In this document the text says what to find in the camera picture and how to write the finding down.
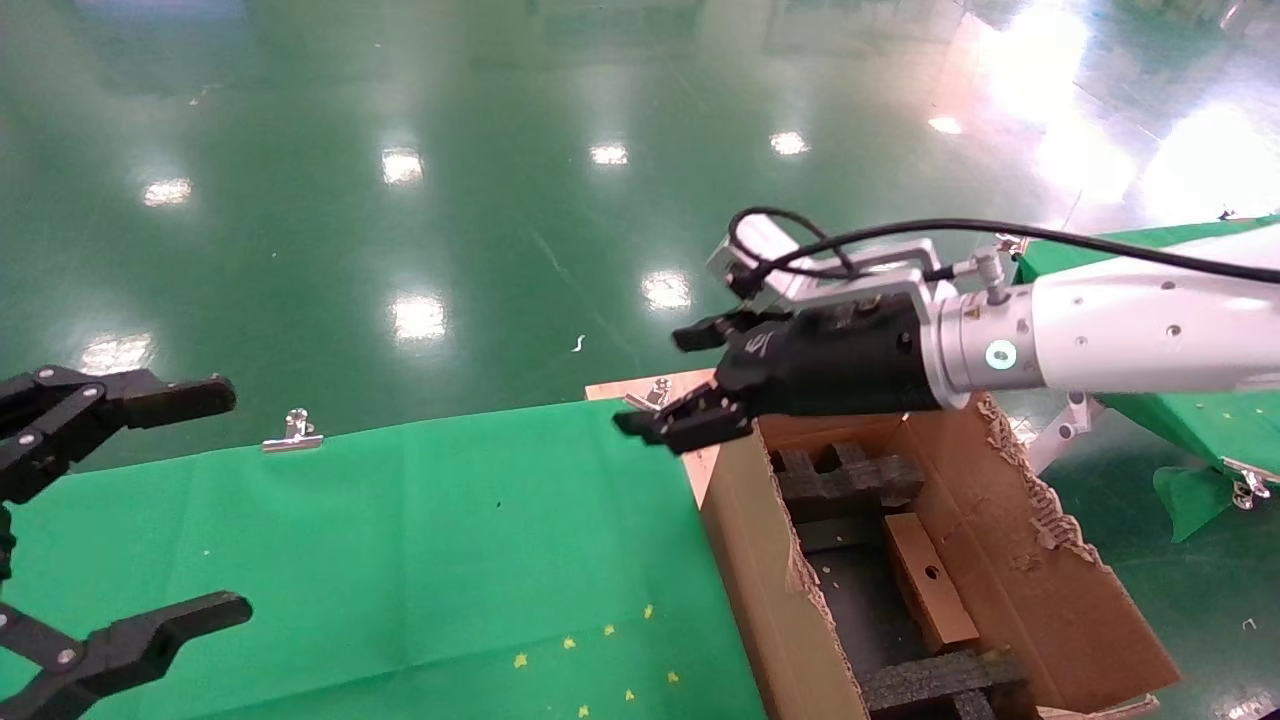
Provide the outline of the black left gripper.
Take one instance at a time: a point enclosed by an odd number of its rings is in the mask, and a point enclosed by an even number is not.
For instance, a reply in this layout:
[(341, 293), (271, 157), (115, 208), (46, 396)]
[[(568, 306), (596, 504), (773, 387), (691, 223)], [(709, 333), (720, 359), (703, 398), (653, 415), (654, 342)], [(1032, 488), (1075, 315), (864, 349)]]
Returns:
[[(146, 369), (90, 375), (41, 366), (1, 383), (1, 497), (27, 503), (115, 433), (229, 413), (234, 386), (223, 375), (174, 383)], [(0, 582), (12, 578), (17, 538), (0, 507)], [(238, 626), (251, 602), (215, 592), (123, 618), (77, 641), (20, 610), (1, 606), (3, 648), (38, 666), (3, 700), (4, 719), (79, 719), (99, 701), (164, 678), (182, 647)]]

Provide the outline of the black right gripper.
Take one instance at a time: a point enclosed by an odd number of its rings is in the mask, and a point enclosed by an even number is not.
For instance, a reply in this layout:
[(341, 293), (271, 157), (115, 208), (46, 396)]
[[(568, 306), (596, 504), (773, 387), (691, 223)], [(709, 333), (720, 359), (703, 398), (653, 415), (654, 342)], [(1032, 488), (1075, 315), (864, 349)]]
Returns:
[(925, 372), (922, 323), (895, 295), (790, 313), (737, 307), (672, 332), (681, 352), (726, 346), (716, 384), (654, 411), (614, 413), (614, 428), (684, 455), (750, 436), (756, 416), (855, 416), (942, 407)]

